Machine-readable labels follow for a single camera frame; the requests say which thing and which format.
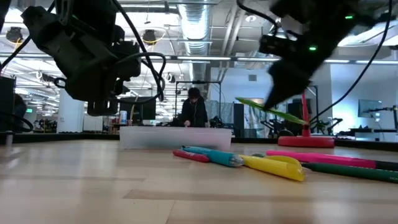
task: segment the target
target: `pen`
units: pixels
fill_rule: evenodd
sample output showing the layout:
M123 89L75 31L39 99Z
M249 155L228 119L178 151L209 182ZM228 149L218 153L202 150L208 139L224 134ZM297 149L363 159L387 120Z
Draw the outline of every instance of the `pen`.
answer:
M304 163L302 166L315 172L344 175L348 177L359 177L369 180L380 180L398 184L398 172L396 171L322 163Z
M205 155L207 158L209 158L210 162L214 162L224 166L239 167L244 164L243 159L241 159L238 155L230 152L221 152L213 149L192 146L182 146L181 150Z
M295 158L300 162L317 162L317 163L335 164L343 166L398 171L398 163L396 162L374 161L370 159L359 159L359 158L352 158L345 156L334 156L327 154L305 153L305 152L286 152L286 151L269 150L266 153L268 156L289 156Z
M300 162L296 159L286 156L269 156L266 158L244 155L239 156L243 159L244 165L252 169L293 180L304 180L304 171Z
M198 162L209 162L209 158L207 158L207 156L205 155L201 155L201 154L196 154L196 153L192 153L192 152L186 152L184 150L174 150L173 151L173 155L178 156L178 157L182 157L182 158L186 158L186 159L191 159L194 161L198 161Z

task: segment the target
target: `white plastic bin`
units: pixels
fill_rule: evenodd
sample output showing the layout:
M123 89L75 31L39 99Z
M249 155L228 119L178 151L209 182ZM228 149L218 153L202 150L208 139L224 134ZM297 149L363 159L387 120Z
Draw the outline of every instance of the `white plastic bin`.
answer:
M120 127L123 149L179 149L198 146L227 151L231 147L231 130L220 128Z

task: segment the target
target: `pink marker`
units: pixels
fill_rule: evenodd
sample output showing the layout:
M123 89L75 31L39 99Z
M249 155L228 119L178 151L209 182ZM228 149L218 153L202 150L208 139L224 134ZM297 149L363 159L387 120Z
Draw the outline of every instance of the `pink marker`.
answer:
M373 161L369 159L358 159L344 156L334 156L319 153L305 153L305 152L286 152L286 151L273 151L268 150L267 156L289 156L300 162L318 162L326 164L335 164L343 166L364 167L371 169L385 169L385 170L398 170L398 163Z

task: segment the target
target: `yellow marker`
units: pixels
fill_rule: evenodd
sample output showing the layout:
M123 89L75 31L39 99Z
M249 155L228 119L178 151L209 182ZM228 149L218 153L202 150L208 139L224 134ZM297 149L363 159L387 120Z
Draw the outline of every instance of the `yellow marker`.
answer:
M239 155L244 165L270 174L293 180L303 181L304 171L301 163L287 156L267 156L265 158Z

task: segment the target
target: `wooden floor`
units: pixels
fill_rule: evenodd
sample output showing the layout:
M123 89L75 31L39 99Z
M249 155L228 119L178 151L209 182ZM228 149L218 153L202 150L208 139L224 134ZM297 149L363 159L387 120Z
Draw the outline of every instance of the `wooden floor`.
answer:
M233 144L382 161L398 153ZM306 170L295 182L249 168L119 149L117 141L16 144L0 161L1 224L397 223L398 185Z

